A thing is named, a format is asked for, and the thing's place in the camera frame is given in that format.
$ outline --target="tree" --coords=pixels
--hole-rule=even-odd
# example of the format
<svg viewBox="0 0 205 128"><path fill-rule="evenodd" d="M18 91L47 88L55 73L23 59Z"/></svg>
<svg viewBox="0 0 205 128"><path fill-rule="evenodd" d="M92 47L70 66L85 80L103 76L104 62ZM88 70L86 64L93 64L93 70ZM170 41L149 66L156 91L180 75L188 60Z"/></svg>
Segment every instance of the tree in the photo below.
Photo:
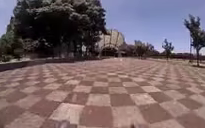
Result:
<svg viewBox="0 0 205 128"><path fill-rule="evenodd" d="M166 58L168 60L170 58L171 52L174 50L172 42L168 42L167 39L165 39L162 48L164 49L164 53L166 54Z"/></svg>
<svg viewBox="0 0 205 128"><path fill-rule="evenodd" d="M205 30L201 29L200 18L189 15L189 20L184 21L185 27L189 30L192 38L192 46L196 50L197 66L199 66L199 52L205 47Z"/></svg>
<svg viewBox="0 0 205 128"><path fill-rule="evenodd" d="M139 40L135 41L136 53L138 56L143 57L145 54L148 54L150 51L154 50L154 46L149 43L143 43Z"/></svg>
<svg viewBox="0 0 205 128"><path fill-rule="evenodd" d="M85 45L93 51L105 32L105 10L99 0L23 0L14 9L15 33L38 42L39 52L53 52L62 45L81 52Z"/></svg>

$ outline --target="bush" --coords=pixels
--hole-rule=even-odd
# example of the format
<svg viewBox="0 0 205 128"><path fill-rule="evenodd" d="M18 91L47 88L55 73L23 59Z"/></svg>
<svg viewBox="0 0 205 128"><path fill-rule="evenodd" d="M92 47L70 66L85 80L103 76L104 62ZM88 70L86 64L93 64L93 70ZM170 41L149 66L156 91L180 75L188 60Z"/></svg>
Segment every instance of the bush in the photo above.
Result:
<svg viewBox="0 0 205 128"><path fill-rule="evenodd" d="M11 55L2 55L2 57L1 57L2 62L9 62L12 59L13 59L13 57Z"/></svg>

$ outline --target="ground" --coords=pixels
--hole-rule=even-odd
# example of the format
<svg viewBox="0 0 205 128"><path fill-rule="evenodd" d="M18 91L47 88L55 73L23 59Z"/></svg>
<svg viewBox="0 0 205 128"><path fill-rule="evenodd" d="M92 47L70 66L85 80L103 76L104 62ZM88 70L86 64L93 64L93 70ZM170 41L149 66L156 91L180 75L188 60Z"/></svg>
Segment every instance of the ground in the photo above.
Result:
<svg viewBox="0 0 205 128"><path fill-rule="evenodd" d="M205 128L205 68L138 59L0 72L6 128Z"/></svg>

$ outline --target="blue sky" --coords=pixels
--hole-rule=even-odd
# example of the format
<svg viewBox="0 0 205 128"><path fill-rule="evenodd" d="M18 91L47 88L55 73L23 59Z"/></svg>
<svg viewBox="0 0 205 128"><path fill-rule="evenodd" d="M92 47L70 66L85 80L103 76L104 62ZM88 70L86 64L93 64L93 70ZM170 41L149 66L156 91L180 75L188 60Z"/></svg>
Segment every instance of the blue sky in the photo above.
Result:
<svg viewBox="0 0 205 128"><path fill-rule="evenodd" d="M127 43L149 42L162 51L165 38L174 52L189 51L189 33L183 25L188 14L200 16L205 29L205 0L101 0L107 28L118 29ZM16 0L0 0L0 36L5 33Z"/></svg>

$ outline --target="tree trunk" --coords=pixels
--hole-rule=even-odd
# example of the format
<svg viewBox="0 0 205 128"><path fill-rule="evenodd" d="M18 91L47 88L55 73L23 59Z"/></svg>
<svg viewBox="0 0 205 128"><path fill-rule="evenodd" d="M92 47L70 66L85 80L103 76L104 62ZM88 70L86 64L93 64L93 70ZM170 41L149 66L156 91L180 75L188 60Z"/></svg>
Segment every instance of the tree trunk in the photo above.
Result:
<svg viewBox="0 0 205 128"><path fill-rule="evenodd" d="M197 66L199 67L199 49L196 49L196 54L197 54Z"/></svg>

